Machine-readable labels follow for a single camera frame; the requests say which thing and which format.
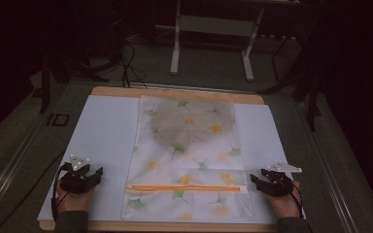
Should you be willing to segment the person's left hand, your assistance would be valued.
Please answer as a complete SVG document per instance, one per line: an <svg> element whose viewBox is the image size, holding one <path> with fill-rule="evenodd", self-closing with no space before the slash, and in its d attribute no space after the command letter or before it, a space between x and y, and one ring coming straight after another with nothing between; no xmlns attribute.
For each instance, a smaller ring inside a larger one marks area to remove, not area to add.
<svg viewBox="0 0 373 233"><path fill-rule="evenodd" d="M83 194L74 194L62 190L60 187L56 189L58 198L56 200L56 209L59 214L72 211L88 212L95 189L92 188Z"/></svg>

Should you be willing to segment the metal floor rail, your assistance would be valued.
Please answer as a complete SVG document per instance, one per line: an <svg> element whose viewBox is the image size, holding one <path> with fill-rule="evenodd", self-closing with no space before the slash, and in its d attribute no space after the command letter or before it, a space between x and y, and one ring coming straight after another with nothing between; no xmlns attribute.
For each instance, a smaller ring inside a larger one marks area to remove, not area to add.
<svg viewBox="0 0 373 233"><path fill-rule="evenodd" d="M358 233L356 223L351 215L349 207L345 202L344 195L333 175L331 167L326 159L326 154L322 149L318 136L313 132L307 123L306 111L307 107L303 102L295 102L294 107L302 121L304 129L313 145L316 158L318 160L318 167L323 178L325 188L330 196L332 206L334 207L337 216L340 220L344 233Z"/></svg>
<svg viewBox="0 0 373 233"><path fill-rule="evenodd" d="M49 112L38 114L31 128L27 131L25 138L21 141L15 154L11 156L11 160L0 173L0 200L11 185L11 182L20 164L22 163L22 160L24 159L26 152L38 134L38 131L43 125L46 124L50 115L51 114Z"/></svg>

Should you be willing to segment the black stand with tall post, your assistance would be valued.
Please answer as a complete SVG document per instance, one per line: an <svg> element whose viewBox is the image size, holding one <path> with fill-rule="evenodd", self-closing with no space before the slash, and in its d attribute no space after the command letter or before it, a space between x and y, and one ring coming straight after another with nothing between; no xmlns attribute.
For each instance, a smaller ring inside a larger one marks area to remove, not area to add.
<svg viewBox="0 0 373 233"><path fill-rule="evenodd" d="M310 129L315 131L315 116L320 113L317 107L317 99L319 81L322 76L323 49L320 39L317 38L314 30L306 25L296 26L293 29L293 36L301 46L294 63L284 76L279 79L278 84L258 90L257 93L271 94L295 84L296 88L292 93L292 99L302 102L306 96L309 96L306 121Z"/></svg>

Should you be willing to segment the white metal stand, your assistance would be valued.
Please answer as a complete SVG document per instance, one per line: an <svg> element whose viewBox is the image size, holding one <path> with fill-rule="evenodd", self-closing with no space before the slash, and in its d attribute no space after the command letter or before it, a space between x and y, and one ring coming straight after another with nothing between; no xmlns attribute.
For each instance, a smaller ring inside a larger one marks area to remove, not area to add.
<svg viewBox="0 0 373 233"><path fill-rule="evenodd" d="M182 0L176 1L175 16L175 40L171 58L170 74L177 75L180 63L180 35L182 31L199 32L229 36L247 37L249 39L247 46L242 49L241 56L245 76L248 82L254 81L254 73L250 61L250 54L253 49L254 41L264 15L264 7L260 7L254 21L244 21L235 19L224 19L215 17L198 17L183 15L181 13Z"/></svg>

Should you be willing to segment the leaf-print mesh zipper bag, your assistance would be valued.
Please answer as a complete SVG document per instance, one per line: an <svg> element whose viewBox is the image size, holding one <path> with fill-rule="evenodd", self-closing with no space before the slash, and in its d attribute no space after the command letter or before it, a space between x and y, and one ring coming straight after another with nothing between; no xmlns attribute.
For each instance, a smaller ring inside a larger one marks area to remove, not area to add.
<svg viewBox="0 0 373 233"><path fill-rule="evenodd" d="M121 216L132 220L234 222L253 215L240 145L172 155L142 139L140 119Z"/></svg>

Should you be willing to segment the white mat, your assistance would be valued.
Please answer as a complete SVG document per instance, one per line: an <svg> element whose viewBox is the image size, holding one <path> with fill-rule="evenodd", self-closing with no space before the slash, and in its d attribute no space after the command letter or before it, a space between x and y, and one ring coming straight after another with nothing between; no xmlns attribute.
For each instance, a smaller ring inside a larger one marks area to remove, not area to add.
<svg viewBox="0 0 373 233"><path fill-rule="evenodd" d="M237 133L243 153L244 171L253 207L253 215L234 222L132 220L121 216L130 163L136 141L140 114L140 97L91 95L64 155L89 159L92 169L103 168L100 185L95 189L89 210L93 223L228 223L273 224L276 219L265 196L255 188L250 174L261 176L261 170L278 161L287 163L271 111L266 105L235 104Z"/></svg>

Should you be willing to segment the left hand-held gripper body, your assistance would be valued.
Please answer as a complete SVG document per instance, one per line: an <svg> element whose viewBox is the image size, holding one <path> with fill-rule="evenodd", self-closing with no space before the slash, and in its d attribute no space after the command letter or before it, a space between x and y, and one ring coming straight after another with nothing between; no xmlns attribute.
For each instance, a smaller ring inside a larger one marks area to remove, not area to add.
<svg viewBox="0 0 373 233"><path fill-rule="evenodd" d="M86 174L90 169L89 159L69 156L70 162L63 165L66 174L61 178L61 189L74 194L83 194L94 187L93 177Z"/></svg>

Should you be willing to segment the person's right hand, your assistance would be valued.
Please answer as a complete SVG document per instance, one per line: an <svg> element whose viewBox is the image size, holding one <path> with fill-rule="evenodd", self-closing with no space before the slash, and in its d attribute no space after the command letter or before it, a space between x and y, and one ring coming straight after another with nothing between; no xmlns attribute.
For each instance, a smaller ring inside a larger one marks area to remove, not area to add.
<svg viewBox="0 0 373 233"><path fill-rule="evenodd" d="M293 191L291 194L282 197L273 197L269 195L266 196L277 218L301 217L302 215L300 182L293 181L292 184Z"/></svg>

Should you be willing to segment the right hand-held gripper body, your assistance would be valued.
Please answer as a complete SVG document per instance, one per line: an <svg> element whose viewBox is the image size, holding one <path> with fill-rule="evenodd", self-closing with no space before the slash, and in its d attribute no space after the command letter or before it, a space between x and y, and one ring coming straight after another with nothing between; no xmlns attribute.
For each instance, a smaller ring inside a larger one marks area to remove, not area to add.
<svg viewBox="0 0 373 233"><path fill-rule="evenodd" d="M263 181L259 190L273 197L283 197L291 194L293 191L292 179L287 173L301 173L302 169L278 161L273 165L268 165L266 169L261 170L261 175L267 179Z"/></svg>

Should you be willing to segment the black rectangular bracket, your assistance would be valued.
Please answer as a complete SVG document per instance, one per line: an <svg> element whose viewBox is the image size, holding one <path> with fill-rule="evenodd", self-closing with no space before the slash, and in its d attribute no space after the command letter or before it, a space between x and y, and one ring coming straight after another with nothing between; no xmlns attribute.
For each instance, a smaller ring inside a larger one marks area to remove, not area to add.
<svg viewBox="0 0 373 233"><path fill-rule="evenodd" d="M66 126L70 116L65 114L51 114L47 126Z"/></svg>

